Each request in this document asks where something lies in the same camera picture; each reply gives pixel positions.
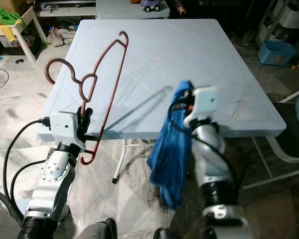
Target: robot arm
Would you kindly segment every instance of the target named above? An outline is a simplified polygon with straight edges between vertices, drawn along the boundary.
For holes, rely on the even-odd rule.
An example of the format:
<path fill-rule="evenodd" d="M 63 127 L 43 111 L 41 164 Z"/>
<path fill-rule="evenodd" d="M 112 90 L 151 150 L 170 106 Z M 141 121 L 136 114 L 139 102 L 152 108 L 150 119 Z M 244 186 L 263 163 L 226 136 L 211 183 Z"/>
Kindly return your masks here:
<path fill-rule="evenodd" d="M 193 96 L 192 111 L 184 119 L 184 125 L 193 129 L 192 153 L 195 159 L 196 180 L 205 200 L 202 212 L 206 219 L 203 238 L 251 239 L 248 222 L 238 205 L 236 175 L 230 164 L 221 156 L 225 150 L 225 140 L 219 132 L 218 125 L 211 123 L 217 108 L 217 89 L 198 88 L 193 91 Z"/>
<path fill-rule="evenodd" d="M 57 112 L 50 127 L 58 147 L 41 167 L 39 179 L 24 215 L 18 239 L 52 239 L 66 205 L 68 189 L 75 177 L 78 155 L 85 150 L 85 135 L 92 114 Z"/>

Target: person's foot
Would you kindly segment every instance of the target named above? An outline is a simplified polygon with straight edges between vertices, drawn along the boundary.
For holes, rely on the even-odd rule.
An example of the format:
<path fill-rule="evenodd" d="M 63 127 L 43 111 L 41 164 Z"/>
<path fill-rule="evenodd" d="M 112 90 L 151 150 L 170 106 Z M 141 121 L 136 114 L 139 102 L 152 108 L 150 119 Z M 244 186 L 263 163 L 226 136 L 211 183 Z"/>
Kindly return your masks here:
<path fill-rule="evenodd" d="M 106 225 L 108 225 L 111 228 L 111 235 L 112 239 L 117 239 L 118 238 L 118 230 L 116 227 L 116 222 L 112 218 L 107 218 L 105 220 Z"/>
<path fill-rule="evenodd" d="M 179 239 L 180 237 L 176 232 L 173 232 L 170 228 L 158 228 L 153 239 Z"/>

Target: white stool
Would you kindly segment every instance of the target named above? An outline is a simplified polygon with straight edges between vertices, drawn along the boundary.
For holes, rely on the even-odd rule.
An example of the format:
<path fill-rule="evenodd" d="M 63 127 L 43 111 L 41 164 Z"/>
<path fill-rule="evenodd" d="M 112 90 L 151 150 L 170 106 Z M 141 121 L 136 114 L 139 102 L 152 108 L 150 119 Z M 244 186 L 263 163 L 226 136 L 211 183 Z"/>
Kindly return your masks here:
<path fill-rule="evenodd" d="M 28 11 L 25 12 L 25 14 L 22 15 L 22 19 L 25 24 L 15 24 L 15 25 L 9 25 L 14 35 L 17 37 L 18 41 L 20 42 L 20 45 L 29 60 L 29 62 L 34 63 L 36 61 L 34 55 L 32 54 L 30 48 L 27 45 L 27 42 L 24 40 L 24 38 L 21 36 L 21 32 L 25 29 L 26 26 L 29 25 L 29 23 L 33 20 L 34 25 L 36 27 L 36 30 L 39 33 L 39 37 L 43 44 L 47 42 L 47 39 L 44 35 L 44 32 L 40 26 L 40 23 L 38 22 L 38 19 L 35 16 L 35 13 L 33 11 L 33 8 L 29 8 Z"/>

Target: black cable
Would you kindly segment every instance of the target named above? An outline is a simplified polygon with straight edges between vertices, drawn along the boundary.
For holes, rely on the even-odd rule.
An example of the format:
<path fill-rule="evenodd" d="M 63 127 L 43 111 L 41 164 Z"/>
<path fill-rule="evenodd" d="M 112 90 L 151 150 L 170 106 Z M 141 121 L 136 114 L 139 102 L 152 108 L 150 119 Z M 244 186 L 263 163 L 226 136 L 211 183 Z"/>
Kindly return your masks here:
<path fill-rule="evenodd" d="M 6 198 L 10 201 L 11 206 L 13 207 L 13 209 L 15 210 L 18 218 L 19 218 L 19 223 L 23 221 L 23 214 L 20 212 L 19 208 L 17 207 L 16 203 L 11 201 L 11 198 L 9 196 L 9 192 L 8 192 L 8 188 L 7 188 L 7 182 L 6 182 L 6 171 L 7 171 L 7 163 L 8 163 L 8 158 L 9 158 L 9 154 L 10 151 L 15 143 L 15 141 L 18 139 L 18 137 L 22 134 L 22 132 L 28 128 L 30 125 L 35 124 L 35 123 L 39 123 L 42 122 L 41 119 L 39 120 L 35 120 L 32 121 L 30 123 L 28 123 L 26 126 L 24 126 L 14 137 L 14 139 L 11 141 L 6 153 L 5 153 L 5 157 L 4 157 L 4 162 L 3 162 L 3 191 L 4 194 L 6 196 Z"/>
<path fill-rule="evenodd" d="M 6 70 L 2 69 L 2 68 L 0 68 L 0 70 L 6 72 L 6 75 L 8 76 L 8 78 L 6 79 L 6 81 L 4 82 L 4 84 L 3 84 L 2 86 L 0 86 L 0 89 L 1 89 L 3 86 L 6 85 L 6 83 L 8 83 L 8 80 L 9 80 L 9 73 L 8 73 Z"/>
<path fill-rule="evenodd" d="M 213 145 L 207 143 L 206 141 L 203 141 L 201 139 L 199 139 L 197 136 L 195 135 L 192 135 L 191 133 L 187 132 L 186 130 L 180 128 L 178 125 L 175 124 L 175 122 L 172 120 L 171 118 L 171 111 L 172 111 L 172 108 L 175 106 L 175 105 L 178 105 L 178 104 L 186 104 L 187 103 L 187 100 L 186 99 L 181 99 L 181 100 L 178 100 L 178 101 L 175 101 L 173 102 L 169 108 L 168 108 L 168 112 L 167 112 L 167 117 L 168 117 L 168 120 L 170 121 L 171 125 L 177 129 L 178 131 L 181 131 L 183 132 L 184 134 L 186 134 L 188 137 L 191 137 L 195 140 L 198 140 L 199 142 L 207 145 L 214 153 L 216 153 L 227 165 L 228 167 L 228 170 L 230 171 L 230 174 L 233 178 L 233 183 L 234 183 L 234 189 L 236 191 L 238 191 L 238 179 L 237 179 L 237 175 L 236 175 L 236 171 L 234 170 L 234 168 L 232 167 L 232 165 L 230 164 L 230 162 L 228 161 L 227 158 L 225 158 L 225 156 L 219 152 L 219 150 L 217 148 L 215 148 Z"/>
<path fill-rule="evenodd" d="M 15 214 L 15 211 L 12 208 L 10 201 L 1 192 L 0 192 L 0 201 L 6 206 L 6 208 L 9 211 L 10 216 L 13 217 L 17 221 L 18 220 L 17 215 Z"/>
<path fill-rule="evenodd" d="M 16 205 L 16 202 L 15 202 L 15 199 L 14 199 L 14 185 L 15 185 L 15 181 L 16 181 L 16 178 L 18 177 L 18 175 L 21 173 L 22 170 L 32 166 L 32 165 L 35 165 L 35 164 L 39 164 L 39 163 L 44 163 L 47 159 L 45 160 L 41 160 L 41 161 L 36 161 L 36 162 L 32 162 L 32 163 L 29 163 L 25 166 L 23 166 L 22 168 L 20 168 L 14 175 L 12 181 L 11 181 L 11 186 L 10 186 L 10 197 L 11 197 L 11 204 L 14 204 Z"/>

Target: blue plastic container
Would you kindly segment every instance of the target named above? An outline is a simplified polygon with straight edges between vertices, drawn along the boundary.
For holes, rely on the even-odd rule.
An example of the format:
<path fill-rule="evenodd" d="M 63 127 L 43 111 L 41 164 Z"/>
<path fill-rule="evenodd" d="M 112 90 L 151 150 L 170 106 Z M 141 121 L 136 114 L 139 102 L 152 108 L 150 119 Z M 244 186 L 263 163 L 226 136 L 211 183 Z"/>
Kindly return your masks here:
<path fill-rule="evenodd" d="M 262 64 L 285 66 L 295 54 L 295 49 L 287 42 L 265 41 L 258 59 Z"/>

